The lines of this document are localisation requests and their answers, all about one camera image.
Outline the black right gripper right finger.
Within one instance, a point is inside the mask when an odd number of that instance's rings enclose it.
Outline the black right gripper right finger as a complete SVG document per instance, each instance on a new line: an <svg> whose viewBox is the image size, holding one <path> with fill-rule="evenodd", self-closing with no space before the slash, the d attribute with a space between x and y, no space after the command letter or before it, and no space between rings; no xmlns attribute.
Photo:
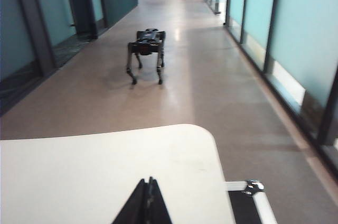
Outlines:
<svg viewBox="0 0 338 224"><path fill-rule="evenodd" d="M149 178L146 189L146 223L169 223L170 217L156 179Z"/></svg>

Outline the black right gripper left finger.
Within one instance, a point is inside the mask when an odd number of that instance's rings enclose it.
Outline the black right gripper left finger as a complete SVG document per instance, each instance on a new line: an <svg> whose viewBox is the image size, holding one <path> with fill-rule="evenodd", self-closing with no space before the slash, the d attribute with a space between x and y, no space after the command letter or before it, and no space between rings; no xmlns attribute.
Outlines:
<svg viewBox="0 0 338 224"><path fill-rule="evenodd" d="M145 186L145 180L141 179L119 211L118 215L113 220L113 224L143 223Z"/></svg>

